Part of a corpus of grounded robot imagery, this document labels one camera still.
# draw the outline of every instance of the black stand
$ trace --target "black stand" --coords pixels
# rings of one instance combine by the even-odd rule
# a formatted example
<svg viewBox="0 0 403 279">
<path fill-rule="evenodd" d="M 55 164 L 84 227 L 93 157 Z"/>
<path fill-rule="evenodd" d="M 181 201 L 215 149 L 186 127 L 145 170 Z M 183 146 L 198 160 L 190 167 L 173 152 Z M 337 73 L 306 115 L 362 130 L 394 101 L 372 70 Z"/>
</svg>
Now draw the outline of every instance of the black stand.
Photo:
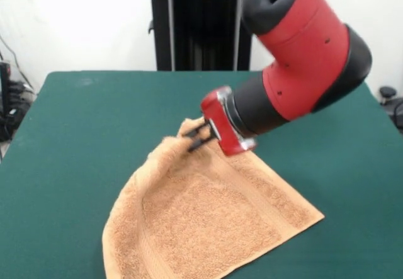
<svg viewBox="0 0 403 279">
<path fill-rule="evenodd" d="M 248 71 L 240 0 L 152 0 L 158 71 Z"/>
</svg>

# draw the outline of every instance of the white wall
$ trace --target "white wall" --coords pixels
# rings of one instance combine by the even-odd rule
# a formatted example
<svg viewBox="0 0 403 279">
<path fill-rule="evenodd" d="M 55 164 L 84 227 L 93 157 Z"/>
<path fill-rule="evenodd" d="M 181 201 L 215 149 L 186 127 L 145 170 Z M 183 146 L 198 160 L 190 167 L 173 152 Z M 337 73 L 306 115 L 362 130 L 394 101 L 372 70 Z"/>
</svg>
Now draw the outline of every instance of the white wall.
<svg viewBox="0 0 403 279">
<path fill-rule="evenodd" d="M 403 93 L 403 3 L 328 2 L 372 50 L 371 90 L 388 84 Z M 155 70 L 150 20 L 150 0 L 0 0 L 0 34 L 37 88 L 52 71 Z M 270 54 L 254 41 L 251 69 L 269 62 Z"/>
</svg>

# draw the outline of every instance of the table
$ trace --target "table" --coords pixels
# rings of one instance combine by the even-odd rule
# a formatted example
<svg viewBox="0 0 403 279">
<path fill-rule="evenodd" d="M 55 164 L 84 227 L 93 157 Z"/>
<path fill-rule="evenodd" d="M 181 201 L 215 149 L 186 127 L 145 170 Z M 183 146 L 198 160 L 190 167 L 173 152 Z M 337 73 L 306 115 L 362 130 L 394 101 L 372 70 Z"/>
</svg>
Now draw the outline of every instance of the table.
<svg viewBox="0 0 403 279">
<path fill-rule="evenodd" d="M 55 72 L 0 166 L 0 278 L 104 278 L 119 191 L 211 89 L 255 72 Z M 259 139 L 325 215 L 231 279 L 401 278 L 403 141 L 366 85 Z"/>
</svg>

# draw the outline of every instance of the black knob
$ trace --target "black knob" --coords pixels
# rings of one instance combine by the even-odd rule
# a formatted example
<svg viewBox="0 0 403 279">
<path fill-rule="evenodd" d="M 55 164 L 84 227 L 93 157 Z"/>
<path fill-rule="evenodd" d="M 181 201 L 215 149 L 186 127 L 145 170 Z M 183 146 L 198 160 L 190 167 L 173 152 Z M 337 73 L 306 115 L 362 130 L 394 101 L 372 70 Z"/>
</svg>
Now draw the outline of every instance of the black knob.
<svg viewBox="0 0 403 279">
<path fill-rule="evenodd" d="M 394 97 L 397 94 L 397 91 L 392 88 L 392 87 L 381 87 L 379 89 L 380 95 L 382 95 L 383 98 L 389 99 Z"/>
</svg>

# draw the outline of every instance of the towel fold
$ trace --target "towel fold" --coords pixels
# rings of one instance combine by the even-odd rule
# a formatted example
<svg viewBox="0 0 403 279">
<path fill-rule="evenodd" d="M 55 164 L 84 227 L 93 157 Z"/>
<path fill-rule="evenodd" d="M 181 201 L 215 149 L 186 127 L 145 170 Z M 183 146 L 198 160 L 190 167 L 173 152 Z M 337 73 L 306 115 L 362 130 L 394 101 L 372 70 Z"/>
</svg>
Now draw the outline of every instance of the towel fold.
<svg viewBox="0 0 403 279">
<path fill-rule="evenodd" d="M 107 279 L 218 279 L 324 218 L 252 152 L 187 153 L 185 120 L 120 192 L 102 242 Z"/>
</svg>

